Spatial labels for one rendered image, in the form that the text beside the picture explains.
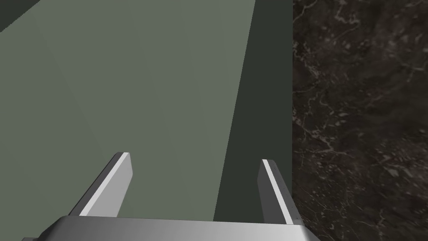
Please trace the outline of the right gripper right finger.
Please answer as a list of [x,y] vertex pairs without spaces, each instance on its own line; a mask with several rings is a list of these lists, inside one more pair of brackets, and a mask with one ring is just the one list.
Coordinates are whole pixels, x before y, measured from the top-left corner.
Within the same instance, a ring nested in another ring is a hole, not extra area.
[[279,168],[273,160],[261,160],[257,186],[264,223],[304,224]]

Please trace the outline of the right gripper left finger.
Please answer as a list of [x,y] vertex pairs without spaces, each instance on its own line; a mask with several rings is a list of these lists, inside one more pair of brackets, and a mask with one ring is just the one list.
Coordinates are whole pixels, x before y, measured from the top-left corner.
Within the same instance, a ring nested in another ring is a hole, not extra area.
[[117,217],[132,175],[130,153],[116,153],[69,215]]

